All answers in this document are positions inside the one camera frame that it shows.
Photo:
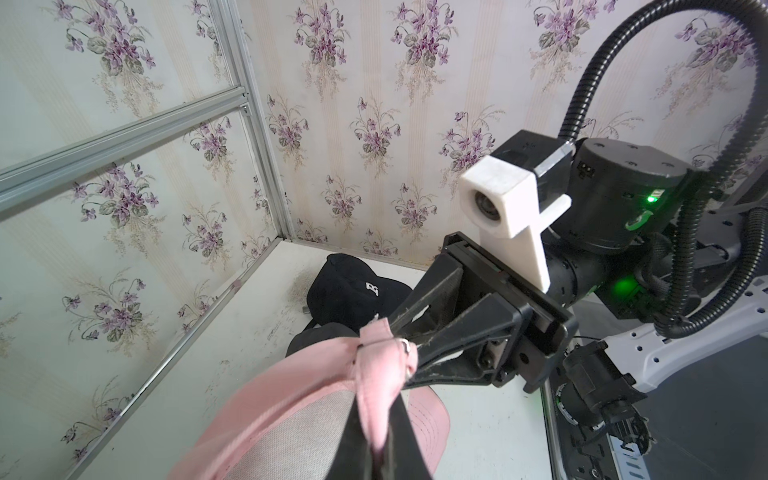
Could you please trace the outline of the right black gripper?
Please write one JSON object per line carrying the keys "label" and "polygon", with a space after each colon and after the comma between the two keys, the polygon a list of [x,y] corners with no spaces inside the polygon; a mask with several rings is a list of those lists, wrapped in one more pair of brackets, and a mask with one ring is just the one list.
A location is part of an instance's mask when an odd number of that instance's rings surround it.
{"label": "right black gripper", "polygon": [[442,251],[388,316],[397,336],[428,334],[405,387],[502,387],[520,376],[536,391],[560,365],[574,315],[463,233],[446,236]]}

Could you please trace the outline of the pink cap back wall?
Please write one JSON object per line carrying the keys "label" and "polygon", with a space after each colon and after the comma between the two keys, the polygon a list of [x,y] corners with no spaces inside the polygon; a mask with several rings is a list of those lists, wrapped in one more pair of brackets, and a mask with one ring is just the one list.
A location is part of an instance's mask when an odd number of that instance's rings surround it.
{"label": "pink cap back wall", "polygon": [[356,338],[304,348],[254,377],[219,410],[170,470],[172,479],[323,479],[357,402],[375,465],[383,464],[389,411],[400,396],[431,476],[450,416],[429,387],[406,392],[416,373],[414,343],[375,318]]}

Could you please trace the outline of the dark grey baseball cap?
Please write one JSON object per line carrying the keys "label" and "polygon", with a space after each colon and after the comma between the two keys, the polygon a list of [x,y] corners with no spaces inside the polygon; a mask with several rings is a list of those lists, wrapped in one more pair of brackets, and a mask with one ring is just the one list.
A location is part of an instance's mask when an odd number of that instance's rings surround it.
{"label": "dark grey baseball cap", "polygon": [[356,338],[358,333],[346,325],[340,323],[328,323],[315,326],[297,334],[289,343],[285,356],[288,357],[311,345],[334,339]]}

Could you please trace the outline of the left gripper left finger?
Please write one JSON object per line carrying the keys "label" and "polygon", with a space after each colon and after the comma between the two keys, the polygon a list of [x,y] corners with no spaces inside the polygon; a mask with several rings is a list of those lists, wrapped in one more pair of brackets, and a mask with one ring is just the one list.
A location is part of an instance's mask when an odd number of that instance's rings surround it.
{"label": "left gripper left finger", "polygon": [[326,480],[372,480],[374,462],[354,401]]}

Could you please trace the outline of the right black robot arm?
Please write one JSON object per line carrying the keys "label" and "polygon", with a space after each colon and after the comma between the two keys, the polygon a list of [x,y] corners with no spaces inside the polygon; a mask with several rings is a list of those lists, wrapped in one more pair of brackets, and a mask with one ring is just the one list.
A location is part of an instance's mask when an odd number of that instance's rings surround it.
{"label": "right black robot arm", "polygon": [[[581,136],[619,52],[683,11],[735,21],[756,63],[749,104],[709,168],[649,146]],[[637,403],[682,368],[754,336],[733,306],[767,257],[767,204],[741,214],[736,254],[706,272],[705,211],[767,129],[767,8],[760,1],[654,1],[591,58],[556,137],[522,130],[465,170],[457,192],[479,230],[448,235],[390,316],[419,364],[406,387],[523,378],[554,412],[563,479],[630,478],[653,440]]]}

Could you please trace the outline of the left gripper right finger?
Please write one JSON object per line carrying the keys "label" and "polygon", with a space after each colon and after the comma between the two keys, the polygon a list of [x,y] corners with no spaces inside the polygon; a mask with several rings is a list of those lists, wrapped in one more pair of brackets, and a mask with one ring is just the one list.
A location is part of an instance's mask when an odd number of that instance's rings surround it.
{"label": "left gripper right finger", "polygon": [[432,479],[400,396],[389,411],[388,435],[383,450],[383,479]]}

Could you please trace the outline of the black cap white letter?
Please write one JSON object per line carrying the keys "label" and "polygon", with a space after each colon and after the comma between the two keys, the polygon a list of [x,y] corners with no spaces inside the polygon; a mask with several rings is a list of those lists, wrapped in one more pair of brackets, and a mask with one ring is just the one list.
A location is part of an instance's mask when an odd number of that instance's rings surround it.
{"label": "black cap white letter", "polygon": [[357,257],[330,254],[306,296],[311,316],[307,328],[335,323],[358,333],[375,317],[394,313],[411,292],[405,283],[378,276]]}

